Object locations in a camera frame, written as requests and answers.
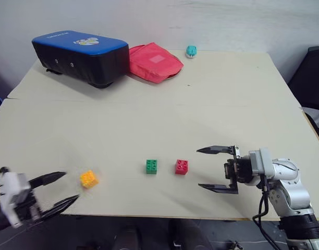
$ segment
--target tabletop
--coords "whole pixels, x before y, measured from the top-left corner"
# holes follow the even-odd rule
[[[184,67],[178,75],[161,84],[125,76],[100,90],[71,77],[46,72],[37,60],[8,97],[143,105],[301,107],[267,53],[198,51],[197,56],[190,59],[184,51],[171,52]]]
[[[7,99],[0,107],[0,167],[29,179],[67,171],[35,191],[43,208],[80,194],[66,214],[241,219],[257,213],[260,190],[239,184],[239,195],[232,195],[199,187],[228,184],[223,164],[230,156],[196,150],[238,144],[246,155],[268,147],[273,158],[298,164],[319,218],[319,141],[299,108],[222,106],[203,102],[203,95],[198,100],[102,105]],[[147,159],[158,160],[156,175],[145,173]],[[174,173],[177,159],[189,161],[186,176]],[[89,169],[99,184],[85,190],[79,176]],[[266,219],[277,218],[271,208]]]

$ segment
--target lego brick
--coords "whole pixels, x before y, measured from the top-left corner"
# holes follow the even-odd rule
[[[186,175],[189,171],[189,163],[187,160],[177,160],[176,162],[176,174]]]
[[[197,47],[190,45],[186,48],[186,56],[189,58],[195,57],[197,54]]]
[[[82,186],[87,189],[92,188],[93,186],[98,184],[98,179],[91,170],[81,174],[80,179]]]
[[[148,174],[157,174],[157,160],[147,160],[145,172]]]

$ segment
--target white wall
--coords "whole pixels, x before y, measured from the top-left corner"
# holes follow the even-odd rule
[[[268,52],[288,81],[319,45],[319,0],[0,0],[0,81],[14,88],[26,74],[32,38],[67,29],[130,46]]]

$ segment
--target blue case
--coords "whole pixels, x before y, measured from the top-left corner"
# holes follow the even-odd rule
[[[97,88],[129,72],[129,48],[122,40],[66,30],[38,36],[32,44],[47,71]]]

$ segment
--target white robotic arm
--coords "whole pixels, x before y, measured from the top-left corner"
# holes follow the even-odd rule
[[[211,146],[198,150],[201,153],[229,153],[234,159],[225,163],[226,179],[230,179],[229,188],[225,185],[199,184],[201,187],[217,193],[238,194],[237,182],[255,185],[263,192],[265,212],[254,217],[263,235],[268,235],[261,226],[261,217],[268,212],[268,201],[271,201],[276,213],[280,216],[279,228],[287,235],[287,244],[291,250],[319,250],[319,223],[310,204],[308,191],[301,183],[300,169],[290,159],[271,159],[266,148],[249,151],[241,157],[238,146]]]
[[[24,221],[33,224],[52,218],[73,204],[78,195],[66,198],[47,210],[42,211],[33,190],[55,182],[65,172],[53,172],[39,176],[30,181],[25,174],[10,172],[8,168],[0,169],[0,231],[12,226],[20,227]]]

